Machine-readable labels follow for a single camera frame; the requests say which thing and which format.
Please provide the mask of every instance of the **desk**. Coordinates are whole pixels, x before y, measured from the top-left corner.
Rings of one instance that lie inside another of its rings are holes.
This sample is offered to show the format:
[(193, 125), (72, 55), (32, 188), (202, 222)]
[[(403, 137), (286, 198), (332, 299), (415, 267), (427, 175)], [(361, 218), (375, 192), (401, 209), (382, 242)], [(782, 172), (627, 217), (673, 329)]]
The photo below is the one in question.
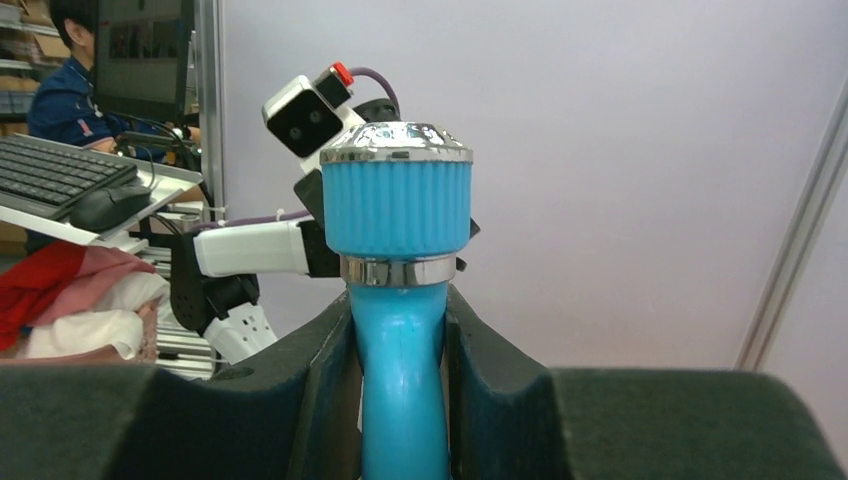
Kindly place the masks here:
[[(76, 147), (61, 144), (56, 144), (55, 148), (76, 149)], [(71, 226), (67, 221), (57, 222), (48, 220), (3, 206), (0, 206), (0, 220), (78, 245), (91, 245), (97, 240), (108, 241), (118, 233), (127, 230), (132, 225), (137, 224), (139, 220), (158, 211), (171, 200), (177, 198), (195, 185), (198, 185), (203, 180), (203, 177), (199, 173), (180, 168), (166, 165), (155, 165), (152, 167), (149, 162), (134, 158), (118, 157), (105, 153), (101, 155), (108, 155), (111, 161), (135, 165), (138, 168), (138, 177), (144, 185), (150, 183), (152, 178), (151, 168), (156, 169), (156, 187), (151, 195), (152, 201), (147, 208), (128, 218), (118, 227), (102, 234), (80, 230)]]

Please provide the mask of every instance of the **red button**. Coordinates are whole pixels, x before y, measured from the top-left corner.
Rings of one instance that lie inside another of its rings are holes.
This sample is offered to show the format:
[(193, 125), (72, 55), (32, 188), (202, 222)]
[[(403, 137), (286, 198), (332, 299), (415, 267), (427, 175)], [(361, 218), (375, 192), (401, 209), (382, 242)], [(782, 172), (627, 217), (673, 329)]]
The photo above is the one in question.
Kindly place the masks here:
[(336, 71), (336, 74), (339, 76), (342, 83), (344, 83), (345, 87), (353, 85), (353, 75), (347, 71), (347, 68), (342, 64), (342, 62), (334, 63), (332, 68)]

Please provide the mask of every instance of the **blue jacket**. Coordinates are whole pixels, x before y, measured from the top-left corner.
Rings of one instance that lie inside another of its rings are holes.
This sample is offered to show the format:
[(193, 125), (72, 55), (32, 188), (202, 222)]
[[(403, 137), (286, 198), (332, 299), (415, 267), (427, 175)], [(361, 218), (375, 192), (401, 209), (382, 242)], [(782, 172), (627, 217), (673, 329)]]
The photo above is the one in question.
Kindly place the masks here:
[[(33, 137), (91, 148), (100, 142), (133, 130), (121, 118), (100, 112), (91, 98), (89, 72), (76, 58), (69, 58), (61, 68), (46, 78), (39, 87), (27, 115), (27, 127)], [(137, 125), (139, 132), (157, 133), (147, 124)], [(162, 150), (145, 149), (137, 158), (161, 162)], [(27, 252), (47, 245), (52, 239), (37, 232), (27, 232)]]

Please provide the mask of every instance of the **computer mouse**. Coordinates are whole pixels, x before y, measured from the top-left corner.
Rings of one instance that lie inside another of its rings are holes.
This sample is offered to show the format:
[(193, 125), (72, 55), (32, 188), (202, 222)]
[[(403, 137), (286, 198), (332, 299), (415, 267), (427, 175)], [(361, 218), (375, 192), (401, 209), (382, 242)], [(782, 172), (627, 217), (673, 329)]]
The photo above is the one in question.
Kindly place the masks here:
[(150, 189), (143, 185), (95, 190), (71, 210), (71, 225), (89, 232), (111, 230), (150, 205)]

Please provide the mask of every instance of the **silver metal ring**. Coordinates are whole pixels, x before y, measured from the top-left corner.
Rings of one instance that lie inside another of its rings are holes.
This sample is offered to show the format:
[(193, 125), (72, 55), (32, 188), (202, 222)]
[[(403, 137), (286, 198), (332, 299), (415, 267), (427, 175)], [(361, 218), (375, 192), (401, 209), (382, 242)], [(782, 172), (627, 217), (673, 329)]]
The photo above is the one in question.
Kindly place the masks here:
[(474, 163), (474, 152), (444, 128), (426, 123), (357, 125), (321, 150), (321, 165), (347, 162)]
[(342, 280), (367, 287), (423, 287), (456, 276), (456, 255), (415, 260), (374, 260), (342, 256)]

